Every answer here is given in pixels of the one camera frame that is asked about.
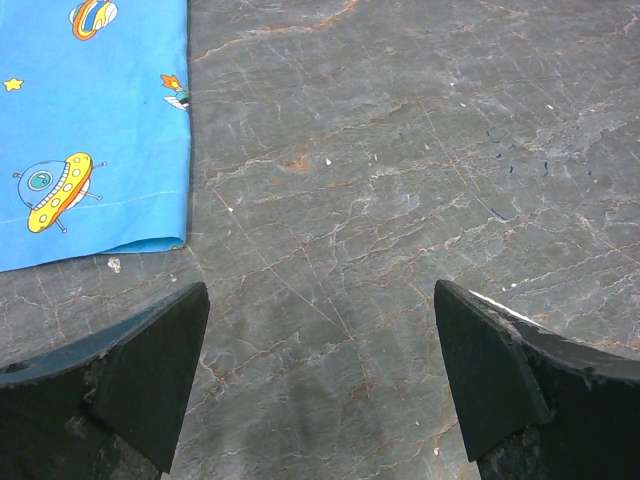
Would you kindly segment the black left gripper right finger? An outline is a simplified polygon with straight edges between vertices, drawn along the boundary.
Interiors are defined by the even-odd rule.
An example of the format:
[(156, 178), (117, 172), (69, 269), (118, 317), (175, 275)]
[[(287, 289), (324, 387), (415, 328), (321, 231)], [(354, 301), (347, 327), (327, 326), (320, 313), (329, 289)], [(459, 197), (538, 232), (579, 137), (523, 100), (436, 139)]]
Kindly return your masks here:
[(484, 479), (636, 479), (639, 363), (560, 336), (447, 280), (441, 351)]

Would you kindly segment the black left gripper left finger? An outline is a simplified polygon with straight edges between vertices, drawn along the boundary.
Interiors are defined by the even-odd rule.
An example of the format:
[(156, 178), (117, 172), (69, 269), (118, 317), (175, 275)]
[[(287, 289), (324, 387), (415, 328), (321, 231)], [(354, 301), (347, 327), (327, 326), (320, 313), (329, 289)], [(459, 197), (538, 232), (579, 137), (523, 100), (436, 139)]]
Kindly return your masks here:
[(169, 472), (209, 308), (197, 282), (97, 333), (2, 366), (2, 478)]

